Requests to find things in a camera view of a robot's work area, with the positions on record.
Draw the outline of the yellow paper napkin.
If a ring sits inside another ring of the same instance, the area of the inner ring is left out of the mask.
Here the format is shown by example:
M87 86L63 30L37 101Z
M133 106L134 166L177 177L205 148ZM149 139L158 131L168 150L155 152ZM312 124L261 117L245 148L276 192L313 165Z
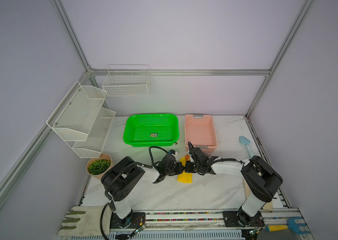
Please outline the yellow paper napkin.
M187 161L185 160L185 157L182 157L180 159L180 162L181 162L183 167L186 166ZM185 170L183 170L182 174L178 175L177 181L184 183L184 184L191 184L192 183L192 176L193 176L192 173L186 173Z

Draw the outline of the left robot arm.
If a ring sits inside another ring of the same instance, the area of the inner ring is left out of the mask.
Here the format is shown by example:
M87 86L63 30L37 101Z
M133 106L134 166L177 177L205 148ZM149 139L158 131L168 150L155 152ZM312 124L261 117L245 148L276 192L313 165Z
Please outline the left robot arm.
M176 160L175 155L167 153L156 165L146 165L125 157L107 171L102 176L101 183L119 226L125 228L132 221L133 210L128 195L139 181L158 184L167 176L180 175L184 170L185 166Z

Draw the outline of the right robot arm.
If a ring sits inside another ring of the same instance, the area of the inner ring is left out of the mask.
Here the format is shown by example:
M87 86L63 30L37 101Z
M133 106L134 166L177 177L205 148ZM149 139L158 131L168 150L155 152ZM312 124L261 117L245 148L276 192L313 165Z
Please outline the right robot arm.
M188 143L190 159L185 164L185 172L199 175L231 175L243 178L251 193L234 217L241 227L248 227L259 217L259 211L266 203L272 202L283 183L282 177L260 156L253 156L246 162L237 159L209 157L199 147Z

